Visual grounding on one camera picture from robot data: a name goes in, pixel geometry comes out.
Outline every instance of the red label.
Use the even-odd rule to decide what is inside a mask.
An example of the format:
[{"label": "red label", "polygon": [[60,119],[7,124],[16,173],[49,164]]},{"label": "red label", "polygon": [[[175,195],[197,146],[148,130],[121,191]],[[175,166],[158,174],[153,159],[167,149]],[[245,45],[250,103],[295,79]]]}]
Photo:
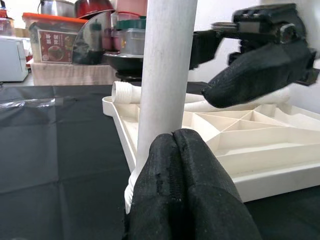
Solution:
[{"label": "red label", "polygon": [[38,30],[41,62],[72,62],[72,51],[77,33]]}]

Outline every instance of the metal pot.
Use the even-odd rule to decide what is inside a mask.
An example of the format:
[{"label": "metal pot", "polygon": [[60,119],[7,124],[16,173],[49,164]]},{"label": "metal pot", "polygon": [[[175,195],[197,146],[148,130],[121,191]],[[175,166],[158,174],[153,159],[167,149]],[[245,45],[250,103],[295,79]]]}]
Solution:
[{"label": "metal pot", "polygon": [[75,18],[75,5],[69,1],[64,0],[40,0],[38,6],[41,5],[41,14],[48,14],[53,16]]}]

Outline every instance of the table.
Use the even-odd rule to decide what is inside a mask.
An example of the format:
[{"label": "table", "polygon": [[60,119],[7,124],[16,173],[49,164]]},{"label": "table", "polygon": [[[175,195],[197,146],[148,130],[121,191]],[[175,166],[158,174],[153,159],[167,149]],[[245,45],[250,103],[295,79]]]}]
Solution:
[{"label": "table", "polygon": [[[110,94],[110,85],[0,88],[1,240],[121,239],[130,172],[102,112]],[[320,187],[246,206],[265,240],[320,239]]]}]

